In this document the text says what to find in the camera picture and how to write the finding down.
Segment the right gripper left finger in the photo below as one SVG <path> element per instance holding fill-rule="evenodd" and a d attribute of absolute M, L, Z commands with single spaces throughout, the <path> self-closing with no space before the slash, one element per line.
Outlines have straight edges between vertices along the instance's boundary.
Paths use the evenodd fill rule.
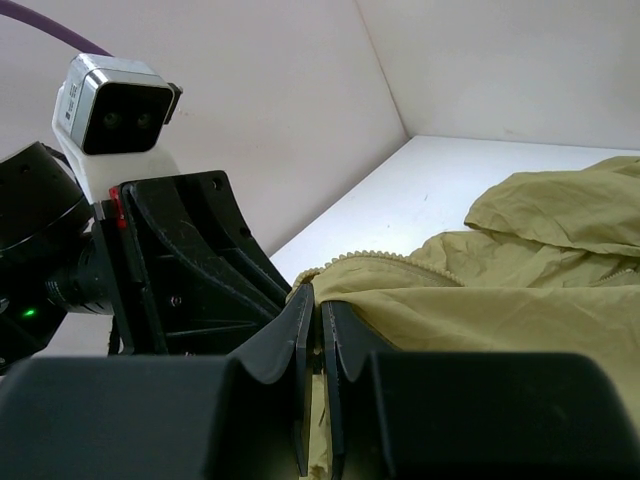
<path fill-rule="evenodd" d="M 1 384 L 5 479 L 296 479 L 313 291 L 225 356 L 39 357 Z"/>

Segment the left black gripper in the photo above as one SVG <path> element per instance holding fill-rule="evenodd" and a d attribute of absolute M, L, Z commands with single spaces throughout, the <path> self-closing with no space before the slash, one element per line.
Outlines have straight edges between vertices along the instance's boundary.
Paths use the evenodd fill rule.
<path fill-rule="evenodd" d="M 125 353 L 227 354 L 282 310 L 290 287 L 225 172 L 128 181 L 103 205 L 92 237 Z"/>

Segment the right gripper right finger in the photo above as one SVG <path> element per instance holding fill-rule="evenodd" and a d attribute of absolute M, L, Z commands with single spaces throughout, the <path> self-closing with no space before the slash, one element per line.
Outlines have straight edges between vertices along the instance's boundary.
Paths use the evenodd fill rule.
<path fill-rule="evenodd" d="M 394 349 L 321 307 L 335 479 L 635 479 L 639 439 L 592 360 Z"/>

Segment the olive green hooded jacket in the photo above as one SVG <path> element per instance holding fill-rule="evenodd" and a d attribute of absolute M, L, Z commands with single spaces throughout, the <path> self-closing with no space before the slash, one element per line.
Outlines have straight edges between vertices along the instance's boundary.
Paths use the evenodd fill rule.
<path fill-rule="evenodd" d="M 596 363 L 639 439 L 639 161 L 511 175 L 461 231 L 408 255 L 343 254 L 307 270 L 316 304 L 345 302 L 394 349 L 568 353 Z M 328 395 L 312 452 L 331 475 Z"/>

